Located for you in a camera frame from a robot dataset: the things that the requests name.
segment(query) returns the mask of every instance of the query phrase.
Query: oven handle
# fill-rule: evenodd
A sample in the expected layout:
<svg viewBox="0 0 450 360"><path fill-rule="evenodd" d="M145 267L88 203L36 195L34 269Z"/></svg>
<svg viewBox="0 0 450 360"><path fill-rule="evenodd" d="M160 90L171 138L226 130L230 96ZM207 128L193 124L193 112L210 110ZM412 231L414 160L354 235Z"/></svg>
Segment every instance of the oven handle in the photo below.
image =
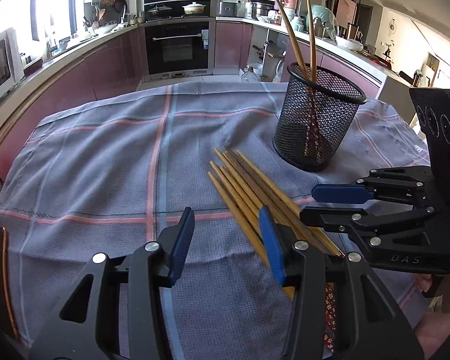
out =
<svg viewBox="0 0 450 360"><path fill-rule="evenodd" d="M202 34L196 35L179 35L179 36L167 36L164 38L152 38L153 41L162 41L164 39L176 39L176 38L201 38Z"/></svg>

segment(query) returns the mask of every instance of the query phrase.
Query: utensil holder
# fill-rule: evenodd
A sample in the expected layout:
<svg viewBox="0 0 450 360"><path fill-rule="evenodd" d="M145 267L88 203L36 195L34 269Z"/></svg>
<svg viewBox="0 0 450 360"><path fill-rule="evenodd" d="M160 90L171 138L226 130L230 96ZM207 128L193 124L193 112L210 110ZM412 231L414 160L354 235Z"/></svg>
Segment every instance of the utensil holder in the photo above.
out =
<svg viewBox="0 0 450 360"><path fill-rule="evenodd" d="M274 147L289 164L308 172L327 167L367 98L350 80L317 67L317 82L305 79L295 62L290 73ZM310 65L306 65L310 76Z"/></svg>

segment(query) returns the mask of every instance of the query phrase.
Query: blue gripper pad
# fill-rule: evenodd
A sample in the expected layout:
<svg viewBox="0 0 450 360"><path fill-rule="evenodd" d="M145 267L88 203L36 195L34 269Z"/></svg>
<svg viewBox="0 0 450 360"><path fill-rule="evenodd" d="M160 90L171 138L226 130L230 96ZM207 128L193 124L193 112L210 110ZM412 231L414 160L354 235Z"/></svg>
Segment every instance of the blue gripper pad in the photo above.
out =
<svg viewBox="0 0 450 360"><path fill-rule="evenodd" d="M188 248L192 241L193 230L195 229L195 213L190 207L186 207L178 225L178 234L175 244L170 252L168 267L170 273L168 277L172 285L180 279L182 275L185 259L187 258Z"/></svg>
<svg viewBox="0 0 450 360"><path fill-rule="evenodd" d="M363 185L319 184L313 188L312 197L322 203L363 204L375 195Z"/></svg>
<svg viewBox="0 0 450 360"><path fill-rule="evenodd" d="M278 242L278 228L267 206L263 206L259 212L259 227L263 244L267 251L268 263L271 273L279 285L283 286L286 279L284 268L284 255Z"/></svg>

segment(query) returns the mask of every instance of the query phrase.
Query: wooden chopstick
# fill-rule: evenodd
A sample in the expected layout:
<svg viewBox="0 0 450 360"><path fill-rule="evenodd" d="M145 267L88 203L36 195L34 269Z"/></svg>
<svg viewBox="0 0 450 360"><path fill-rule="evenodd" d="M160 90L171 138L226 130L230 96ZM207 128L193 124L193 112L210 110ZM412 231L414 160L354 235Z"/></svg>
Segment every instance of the wooden chopstick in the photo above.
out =
<svg viewBox="0 0 450 360"><path fill-rule="evenodd" d="M308 34L310 35L310 70L311 81L317 82L317 47L315 46L315 29L313 28L313 14L310 0L307 0L308 9Z"/></svg>
<svg viewBox="0 0 450 360"><path fill-rule="evenodd" d="M230 173L228 173L228 171L224 168L224 166L219 166L218 168L223 173L223 175L226 177L228 182L238 192L240 197L243 199L243 201L248 206L248 208L250 208L250 211L253 212L253 215L255 216L256 220L258 221L258 208L257 208L257 206L255 204L253 204L252 200L248 197L248 195L245 193L243 188L237 183L237 181L233 178L233 176Z"/></svg>
<svg viewBox="0 0 450 360"><path fill-rule="evenodd" d="M230 184L230 182L227 180L227 178L222 173L222 171L217 167L217 165L215 165L215 163L213 161L210 161L210 165L211 165L212 169L215 171L215 173L217 174L217 176L220 179L220 181L222 182L222 184L227 189L228 193L235 200L236 205L238 205L238 207L241 210L241 212L243 212L243 214L245 215L245 218L248 220L248 222L253 227L253 230L255 231L255 233L257 235L260 235L260 230L259 230L259 227L258 227L257 216L255 216L255 214L253 214L253 212L250 210L248 205L240 197L239 193Z"/></svg>
<svg viewBox="0 0 450 360"><path fill-rule="evenodd" d="M257 212L260 208L262 208L263 204L258 198L258 196L252 191L252 189L248 186L245 180L238 174L238 172L235 170L235 168L232 166L230 162L228 162L228 159L226 159L221 152L218 151L218 149L214 148L215 154L218 156L218 158L223 162L223 165L225 165L225 168L233 175L235 180L240 184L240 186L243 188L245 193L250 197L250 199L253 201L253 204L257 207Z"/></svg>
<svg viewBox="0 0 450 360"><path fill-rule="evenodd" d="M237 221L238 225L242 229L243 233L248 238L248 241L253 246L255 251L257 251L258 256L265 263L265 265L267 267L269 267L270 264L268 263L267 252L265 250L265 246L262 243L262 240L253 231L251 226L248 224L247 220L243 217L242 213L236 207L235 203L230 198L230 196L227 194L227 192L222 187L222 185L219 183L219 181L212 175L211 172L207 172L207 174L208 174L211 182L214 184L215 188L217 189L218 193L222 197L223 201L227 205L228 209L230 210L230 212L234 216L234 218ZM293 299L293 294L294 294L294 288L293 287L284 287L283 291L286 293L286 295L289 297L289 299Z"/></svg>
<svg viewBox="0 0 450 360"><path fill-rule="evenodd" d="M251 178L257 183L257 185L263 190L263 192L270 198L270 201L274 205L274 209L281 212L285 218L291 224L291 228L295 233L300 234L300 239L307 241L315 246L322 253L326 253L328 250L322 244L320 240L312 234L312 232L295 216L295 214L282 202L280 197L262 180L262 178L253 171L253 169L245 162L240 156L233 151L228 151L231 156L244 168L244 170L251 176Z"/></svg>
<svg viewBox="0 0 450 360"><path fill-rule="evenodd" d="M236 153L243 159L245 163L267 184L267 186L273 190L273 192L282 200L282 202L289 208L295 217L300 218L300 207L295 204L291 198L289 198L277 185L271 181L257 166L250 161L245 154L243 154L240 150L237 150ZM342 251L333 243L333 241L328 238L328 236L318 227L309 227L306 226L310 232L318 238L321 243L328 249L328 251L337 256L344 256Z"/></svg>
<svg viewBox="0 0 450 360"><path fill-rule="evenodd" d="M300 68L300 71L302 73L302 76L310 80L308 76L307 67L305 66L305 60L303 59L302 52L300 50L299 42L296 40L295 33L293 31L292 25L290 24L290 21L288 20L287 14L285 13L282 4L280 3L280 0L275 0L275 2L278 5L278 9L280 10L280 14L282 15L282 20L284 20L286 30L288 31L288 36L290 37L290 42L292 43L293 52L295 54L296 61L298 62L298 66Z"/></svg>
<svg viewBox="0 0 450 360"><path fill-rule="evenodd" d="M257 194L260 201L262 202L262 206L267 205L270 208L271 214L274 217L275 221L281 223L282 225L291 227L295 233L295 236L297 238L301 238L300 232L297 231L292 222L288 220L288 218L276 207L274 202L267 196L265 192L263 192L262 188L260 188L260 186L251 178L251 176L245 171L245 169L243 169L242 166L230 156L229 152L224 152L223 156L228 159L233 168L236 169L243 180L245 180L250 188Z"/></svg>

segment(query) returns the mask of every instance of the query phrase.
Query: floor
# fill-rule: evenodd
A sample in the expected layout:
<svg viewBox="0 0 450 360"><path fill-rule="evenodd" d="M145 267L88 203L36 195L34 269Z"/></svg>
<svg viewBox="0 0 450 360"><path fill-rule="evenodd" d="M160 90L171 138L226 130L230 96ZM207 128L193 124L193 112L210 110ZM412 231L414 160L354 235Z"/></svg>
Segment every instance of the floor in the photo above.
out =
<svg viewBox="0 0 450 360"><path fill-rule="evenodd" d="M193 76L193 77L180 77L176 79L159 79L153 82L141 82L137 88L137 91L142 91L144 89L157 88L159 86L172 85L178 83L186 83L187 81L205 81L205 82L228 82L237 83L240 81L240 76L238 74L234 75L218 75L218 76Z"/></svg>

